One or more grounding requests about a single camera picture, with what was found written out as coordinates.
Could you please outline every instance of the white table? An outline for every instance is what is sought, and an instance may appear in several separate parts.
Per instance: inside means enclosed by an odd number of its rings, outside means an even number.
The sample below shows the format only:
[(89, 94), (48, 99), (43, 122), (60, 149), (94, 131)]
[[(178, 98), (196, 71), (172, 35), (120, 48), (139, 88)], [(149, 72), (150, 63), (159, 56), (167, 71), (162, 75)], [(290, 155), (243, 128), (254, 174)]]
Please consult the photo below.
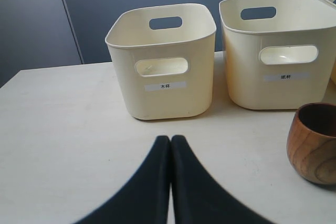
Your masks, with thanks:
[[(336, 102), (333, 83), (324, 101)], [(185, 135), (213, 177), (270, 220), (336, 223), (336, 187), (303, 180), (287, 160), (293, 114), (233, 104), (221, 53), (212, 106), (179, 120), (132, 118), (110, 62), (21, 71), (0, 89), (0, 223), (78, 220), (132, 176), (161, 134)]]

